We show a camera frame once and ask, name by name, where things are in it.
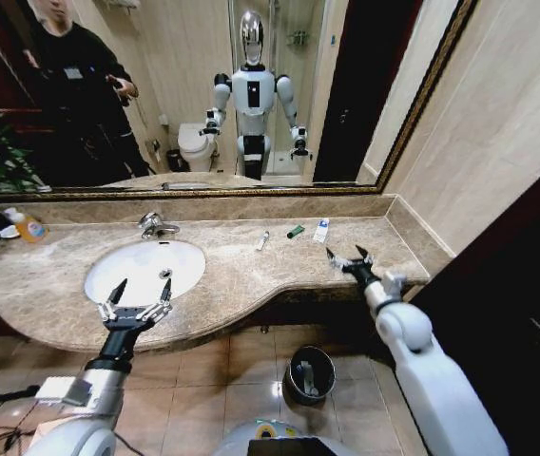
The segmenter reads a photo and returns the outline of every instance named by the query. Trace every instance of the shower glass door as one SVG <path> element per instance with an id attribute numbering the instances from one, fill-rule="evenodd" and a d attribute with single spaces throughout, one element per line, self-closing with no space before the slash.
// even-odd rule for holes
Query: shower glass door
<path id="1" fill-rule="evenodd" d="M 244 62 L 240 25 L 245 11 L 260 14 L 264 25 L 263 64 L 275 75 L 291 78 L 298 104 L 298 124 L 308 126 L 322 29 L 324 0 L 230 0 L 235 71 Z M 291 159 L 293 140 L 277 98 L 268 117 L 266 134 L 272 142 L 264 161 L 263 181 L 299 184 L 304 157 Z"/>

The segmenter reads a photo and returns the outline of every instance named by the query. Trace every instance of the faucet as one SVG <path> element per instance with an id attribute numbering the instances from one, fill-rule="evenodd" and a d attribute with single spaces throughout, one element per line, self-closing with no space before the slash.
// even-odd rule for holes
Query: faucet
<path id="1" fill-rule="evenodd" d="M 166 234 L 179 233 L 179 226 L 171 225 L 162 220 L 162 218 L 155 212 L 149 212 L 145 214 L 141 220 L 139 220 L 139 227 L 144 230 L 141 234 L 143 239 L 150 239 L 153 236 L 159 238 Z"/>

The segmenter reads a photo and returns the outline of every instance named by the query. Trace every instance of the soap bottle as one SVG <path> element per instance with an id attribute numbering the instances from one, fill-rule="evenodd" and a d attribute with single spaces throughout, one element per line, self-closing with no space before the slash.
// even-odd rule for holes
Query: soap bottle
<path id="1" fill-rule="evenodd" d="M 28 242 L 37 242 L 48 233 L 48 229 L 42 223 L 32 216 L 18 212 L 14 207 L 6 209 L 4 214 L 14 223 L 21 237 Z"/>

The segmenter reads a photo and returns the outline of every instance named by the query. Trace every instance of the chrome robot head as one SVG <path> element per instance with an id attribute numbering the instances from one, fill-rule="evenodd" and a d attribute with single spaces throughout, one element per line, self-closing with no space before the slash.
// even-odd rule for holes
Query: chrome robot head
<path id="1" fill-rule="evenodd" d="M 263 48 L 263 25 L 259 14 L 247 11 L 242 15 L 241 37 L 244 60 L 251 67 L 259 65 Z"/>

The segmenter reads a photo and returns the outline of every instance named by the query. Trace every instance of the yellow object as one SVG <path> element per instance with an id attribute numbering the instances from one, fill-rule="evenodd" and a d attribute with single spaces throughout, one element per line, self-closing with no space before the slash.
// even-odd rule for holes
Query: yellow object
<path id="1" fill-rule="evenodd" d="M 259 426 L 255 432 L 256 439 L 274 439 L 276 436 L 277 431 L 267 423 Z"/>
<path id="2" fill-rule="evenodd" d="M 32 216 L 22 214 L 13 207 L 10 207 L 4 213 L 14 223 L 16 231 L 19 232 L 21 238 L 27 242 L 37 242 L 48 234 L 48 228 Z"/>

